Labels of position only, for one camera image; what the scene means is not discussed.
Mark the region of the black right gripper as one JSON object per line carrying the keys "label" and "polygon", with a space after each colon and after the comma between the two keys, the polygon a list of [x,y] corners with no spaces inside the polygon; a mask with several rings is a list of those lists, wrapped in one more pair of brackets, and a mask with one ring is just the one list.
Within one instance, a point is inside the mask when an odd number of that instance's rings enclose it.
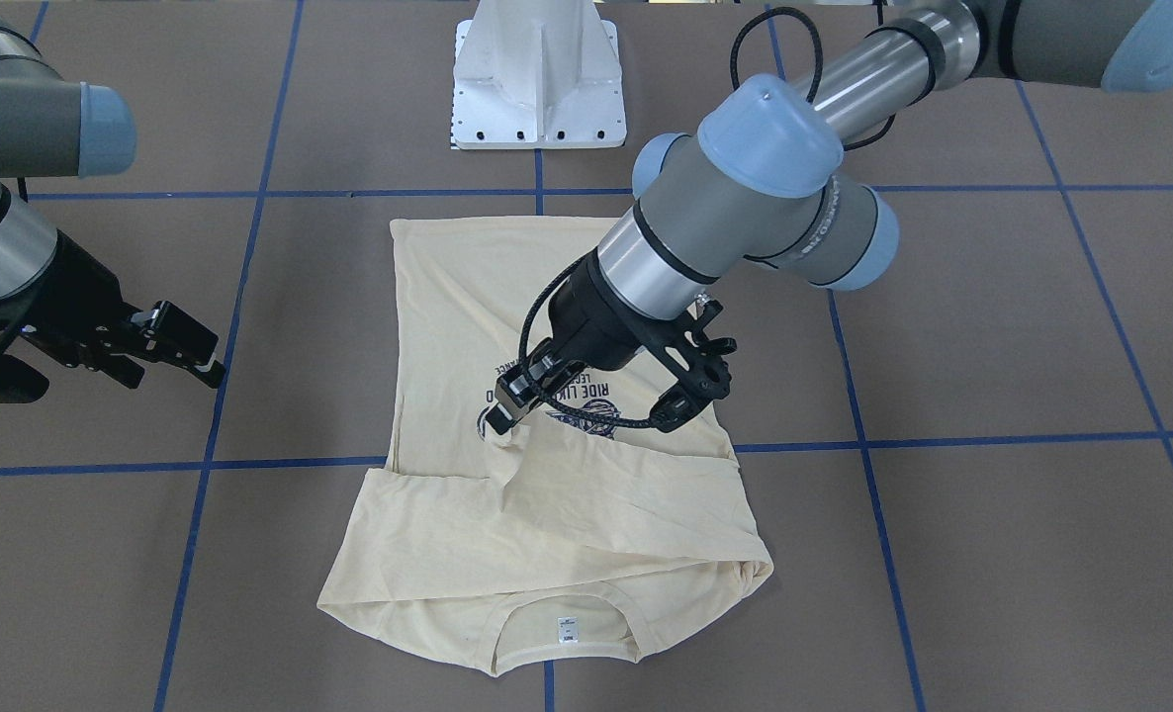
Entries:
{"label": "black right gripper", "polygon": [[129,389],[145,373],[137,359],[183,369],[212,391],[226,379],[212,330],[171,301],[133,306],[116,276],[62,231],[22,297],[27,308],[11,334],[66,368],[100,371]]}

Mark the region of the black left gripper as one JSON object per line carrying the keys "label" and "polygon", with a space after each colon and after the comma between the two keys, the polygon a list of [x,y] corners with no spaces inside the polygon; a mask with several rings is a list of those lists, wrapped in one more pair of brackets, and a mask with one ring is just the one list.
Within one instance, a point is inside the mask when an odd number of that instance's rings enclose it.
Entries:
{"label": "black left gripper", "polygon": [[558,396],[582,369],[622,369],[644,346],[644,318],[650,317],[613,293],[598,252],[592,249],[584,255],[554,290],[549,304],[552,334],[527,353],[529,377],[517,361],[500,371],[495,402],[482,414],[482,436],[504,436],[543,402],[531,382],[538,384],[543,393]]}

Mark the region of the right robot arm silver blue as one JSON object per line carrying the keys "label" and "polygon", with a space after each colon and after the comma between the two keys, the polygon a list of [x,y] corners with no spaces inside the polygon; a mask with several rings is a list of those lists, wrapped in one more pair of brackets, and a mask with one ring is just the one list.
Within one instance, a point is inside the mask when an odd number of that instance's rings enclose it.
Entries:
{"label": "right robot arm silver blue", "polygon": [[129,170],[137,127],[111,87],[70,82],[0,16],[0,402],[34,402],[48,379],[16,355],[23,339],[65,368],[138,387],[165,362],[206,387],[224,382],[219,339],[170,301],[140,310],[116,274],[30,206],[26,179]]}

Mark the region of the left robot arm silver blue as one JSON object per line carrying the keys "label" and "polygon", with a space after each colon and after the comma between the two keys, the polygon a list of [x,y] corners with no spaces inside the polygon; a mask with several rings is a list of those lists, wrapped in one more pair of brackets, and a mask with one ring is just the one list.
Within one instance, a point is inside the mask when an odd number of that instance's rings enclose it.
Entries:
{"label": "left robot arm silver blue", "polygon": [[890,118],[969,77],[1157,93],[1173,87],[1173,1],[920,1],[795,82],[739,77],[694,134],[650,140],[633,206],[538,294],[482,434],[541,405],[610,428],[672,432],[728,396],[728,337],[708,287],[735,263],[857,290],[899,249],[899,221],[841,172]]}

